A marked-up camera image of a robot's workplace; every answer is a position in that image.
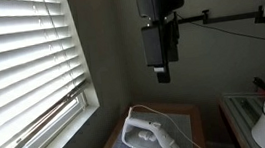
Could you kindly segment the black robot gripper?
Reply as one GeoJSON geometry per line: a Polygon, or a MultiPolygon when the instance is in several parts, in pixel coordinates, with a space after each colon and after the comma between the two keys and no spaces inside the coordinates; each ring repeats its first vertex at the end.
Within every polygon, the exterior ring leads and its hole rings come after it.
{"type": "MultiPolygon", "coordinates": [[[[162,17],[184,5],[185,0],[136,0],[139,16],[148,17],[152,21],[158,21],[162,17]]],[[[178,39],[179,27],[176,12],[173,13],[173,19],[165,23],[164,26],[164,55],[161,40],[159,37],[159,28],[143,27],[142,38],[145,47],[146,64],[153,67],[157,73],[157,79],[160,83],[170,83],[169,63],[179,60],[178,39]]]]}

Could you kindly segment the aluminium rail robot base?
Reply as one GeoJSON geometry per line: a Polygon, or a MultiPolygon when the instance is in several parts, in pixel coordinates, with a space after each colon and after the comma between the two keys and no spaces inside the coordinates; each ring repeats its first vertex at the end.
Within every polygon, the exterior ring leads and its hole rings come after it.
{"type": "Polygon", "coordinates": [[[252,138],[252,128],[262,115],[265,95],[226,93],[219,99],[219,111],[235,148],[261,148],[252,138]]]}

